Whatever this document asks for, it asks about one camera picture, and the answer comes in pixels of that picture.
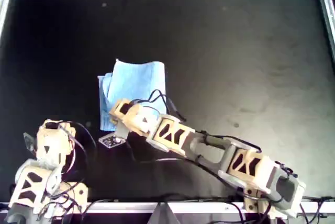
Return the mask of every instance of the small sensor board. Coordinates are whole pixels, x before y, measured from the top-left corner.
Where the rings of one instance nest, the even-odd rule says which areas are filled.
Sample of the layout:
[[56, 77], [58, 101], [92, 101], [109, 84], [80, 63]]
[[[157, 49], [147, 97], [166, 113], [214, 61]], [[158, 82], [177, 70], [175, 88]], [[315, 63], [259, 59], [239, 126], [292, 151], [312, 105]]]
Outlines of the small sensor board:
[[126, 142], [125, 139], [118, 138], [114, 135], [114, 132], [107, 134], [101, 138], [99, 138], [99, 142], [103, 144], [107, 148], [113, 148], [117, 147], [118, 145], [121, 145]]

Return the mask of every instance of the black table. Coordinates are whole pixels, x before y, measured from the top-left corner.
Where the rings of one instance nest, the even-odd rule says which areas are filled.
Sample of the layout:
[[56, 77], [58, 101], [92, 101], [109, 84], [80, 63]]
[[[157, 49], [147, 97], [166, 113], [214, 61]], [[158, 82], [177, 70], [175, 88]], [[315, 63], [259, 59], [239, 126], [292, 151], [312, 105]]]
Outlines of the black table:
[[[23, 132], [51, 118], [105, 134], [97, 76], [116, 58], [162, 61], [191, 127], [260, 145], [299, 174], [306, 195], [334, 192], [335, 82], [318, 0], [11, 0], [0, 47], [0, 201], [31, 158]], [[131, 144], [138, 160], [170, 155]], [[90, 199], [226, 190], [189, 164], [138, 164], [125, 145], [98, 144], [86, 184]]]

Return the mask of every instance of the wire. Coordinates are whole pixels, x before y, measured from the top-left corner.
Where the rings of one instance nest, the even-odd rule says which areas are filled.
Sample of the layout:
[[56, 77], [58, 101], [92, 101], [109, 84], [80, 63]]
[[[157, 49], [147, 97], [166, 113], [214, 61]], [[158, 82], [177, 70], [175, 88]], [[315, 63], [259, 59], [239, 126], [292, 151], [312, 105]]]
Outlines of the wire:
[[160, 114], [159, 110], [157, 110], [156, 108], [153, 108], [153, 107], [151, 107], [151, 106], [144, 106], [144, 108], [150, 108], [150, 109], [153, 109], [153, 110], [155, 110], [155, 111], [158, 112], [158, 115]]
[[[159, 95], [155, 97], [153, 100], [151, 100], [153, 94], [155, 92], [159, 92]], [[159, 89], [155, 89], [151, 92], [148, 99], [133, 99], [130, 104], [138, 104], [138, 103], [154, 103], [157, 99], [162, 98], [164, 105], [166, 107], [166, 113], [171, 114], [167, 102], [169, 102], [170, 106], [172, 107], [172, 110], [177, 114], [177, 116], [183, 121], [186, 122], [186, 118], [182, 116], [179, 111], [177, 110], [177, 107], [174, 105], [173, 101], [167, 97], [165, 94], [163, 94]]]
[[309, 220], [309, 222], [306, 222], [306, 223], [312, 223], [316, 218], [318, 218], [318, 222], [320, 221], [320, 215], [321, 215], [320, 214], [320, 209], [321, 209], [323, 203], [328, 201], [328, 200], [335, 199], [335, 197], [325, 196], [325, 197], [317, 198], [317, 197], [304, 196], [303, 199], [314, 200], [314, 201], [317, 201], [317, 203], [318, 203], [318, 208], [317, 208], [314, 216], [312, 217], [311, 220]]
[[[185, 161], [188, 163], [191, 163], [199, 168], [201, 168], [202, 170], [206, 171], [207, 173], [209, 173], [210, 175], [212, 175], [213, 177], [215, 177], [218, 181], [220, 181], [221, 183], [223, 183], [225, 186], [232, 188], [234, 190], [236, 190], [236, 188], [234, 188], [232, 185], [230, 185], [229, 183], [227, 183], [225, 180], [223, 180], [218, 174], [214, 173], [213, 171], [211, 171], [209, 168], [193, 161], [190, 159], [186, 159], [186, 158], [162, 158], [162, 159], [155, 159], [155, 160], [148, 160], [148, 161], [138, 161], [136, 160], [134, 153], [132, 151], [131, 145], [126, 141], [126, 146], [128, 147], [129, 151], [130, 151], [130, 155], [133, 161], [140, 163], [140, 164], [150, 164], [150, 163], [154, 163], [154, 162], [166, 162], [166, 161]], [[239, 196], [248, 198], [248, 199], [253, 199], [253, 200], [269, 200], [267, 198], [263, 198], [263, 197], [254, 197], [251, 196], [249, 194], [245, 194], [242, 191], [236, 191], [236, 194], [238, 194]]]
[[263, 223], [263, 221], [265, 221], [265, 219], [267, 218], [268, 213], [270, 212], [271, 207], [272, 207], [272, 204], [271, 204], [271, 201], [269, 201], [269, 204], [268, 204], [262, 218], [257, 222], [257, 224], [261, 224], [261, 223]]
[[72, 160], [71, 160], [71, 163], [70, 163], [70, 166], [69, 166], [68, 170], [65, 173], [68, 173], [71, 170], [71, 168], [74, 165], [74, 161], [75, 161], [75, 143], [74, 143], [74, 141], [71, 141], [71, 145], [72, 145], [72, 150], [73, 150]]
[[97, 149], [96, 141], [95, 141], [94, 138], [92, 137], [90, 131], [89, 131], [86, 127], [84, 127], [81, 123], [78, 123], [78, 122], [75, 122], [75, 121], [63, 121], [63, 123], [75, 124], [75, 125], [80, 126], [82, 129], [84, 129], [85, 132], [87, 133], [87, 135], [90, 137], [91, 142], [92, 142], [92, 144], [94, 145], [94, 149], [95, 149], [95, 150]]
[[76, 186], [78, 186], [79, 183], [82, 183], [83, 181], [84, 181], [84, 179], [82, 178], [80, 181], [77, 181], [76, 183], [74, 183], [72, 186], [70, 186], [70, 188], [66, 189], [65, 191], [62, 191], [61, 193], [56, 194], [56, 195], [49, 195], [49, 196], [50, 196], [52, 199], [56, 199], [56, 198], [58, 198], [58, 197], [60, 197], [60, 196], [62, 196], [62, 195], [64, 195], [64, 194], [68, 193], [69, 191], [74, 190], [74, 188], [75, 188]]
[[91, 204], [88, 205], [88, 207], [83, 211], [82, 215], [81, 215], [81, 221], [80, 223], [83, 222], [85, 216], [87, 215], [87, 211], [93, 206], [95, 205], [96, 203], [100, 203], [100, 202], [109, 202], [111, 201], [110, 199], [99, 199], [99, 200], [96, 200], [94, 202], [92, 202]]
[[43, 214], [42, 212], [45, 211], [45, 210], [47, 210], [47, 207], [50, 206], [50, 205], [52, 205], [52, 204], [59, 205], [63, 210], [65, 210], [65, 208], [64, 208], [63, 205], [62, 205], [62, 203], [59, 203], [59, 202], [57, 202], [57, 201], [51, 201], [51, 202], [45, 204], [45, 205], [41, 208], [41, 210], [40, 210], [39, 213], [37, 214], [37, 220], [40, 220], [41, 215]]
[[235, 136], [229, 136], [229, 135], [210, 135], [210, 136], [213, 136], [213, 137], [219, 138], [219, 139], [223, 139], [223, 138], [235, 139], [235, 140], [237, 140], [237, 141], [239, 141], [239, 142], [241, 142], [243, 144], [249, 145], [249, 146], [257, 149], [257, 153], [261, 153], [262, 152], [262, 149], [258, 145], [255, 145], [255, 144], [250, 143], [248, 141], [245, 141], [243, 139], [237, 138]]
[[306, 224], [309, 224], [310, 222], [309, 222], [309, 220], [307, 218], [306, 212], [305, 212], [305, 210], [304, 210], [304, 208], [303, 208], [303, 206], [302, 206], [301, 203], [300, 203], [300, 208], [301, 208], [301, 211], [303, 212], [303, 216], [304, 216], [304, 218], [306, 220]]

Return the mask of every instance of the blue towel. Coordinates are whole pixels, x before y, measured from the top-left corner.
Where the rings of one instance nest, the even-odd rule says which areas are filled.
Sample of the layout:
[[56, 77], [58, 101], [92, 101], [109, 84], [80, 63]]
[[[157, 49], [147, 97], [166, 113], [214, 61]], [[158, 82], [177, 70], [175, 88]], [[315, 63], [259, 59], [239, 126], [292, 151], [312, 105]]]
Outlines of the blue towel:
[[[116, 126], [109, 120], [109, 111], [115, 103], [126, 98], [148, 99], [151, 92], [159, 89], [165, 94], [165, 71], [161, 62], [144, 64], [124, 63], [116, 60], [112, 73], [98, 76], [100, 95], [100, 129], [103, 131], [115, 131]], [[143, 103], [151, 106], [160, 113], [166, 114], [166, 107], [162, 99], [154, 103]]]

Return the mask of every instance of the black surface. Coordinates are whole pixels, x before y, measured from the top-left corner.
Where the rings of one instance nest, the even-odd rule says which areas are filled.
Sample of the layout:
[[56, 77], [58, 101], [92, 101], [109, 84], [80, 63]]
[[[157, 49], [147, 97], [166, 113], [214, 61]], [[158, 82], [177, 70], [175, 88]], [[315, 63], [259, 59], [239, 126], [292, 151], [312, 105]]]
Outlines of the black surface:
[[[0, 58], [0, 201], [30, 157], [24, 131], [52, 118], [91, 122], [93, 136], [103, 134], [97, 76], [116, 58], [164, 62], [167, 93], [190, 126], [260, 144], [309, 193], [333, 192], [333, 177], [317, 173], [333, 161], [335, 122], [317, 0], [11, 0]], [[166, 155], [131, 144], [138, 159]], [[125, 145], [98, 147], [86, 180], [91, 198], [223, 190], [188, 164], [140, 165]]]

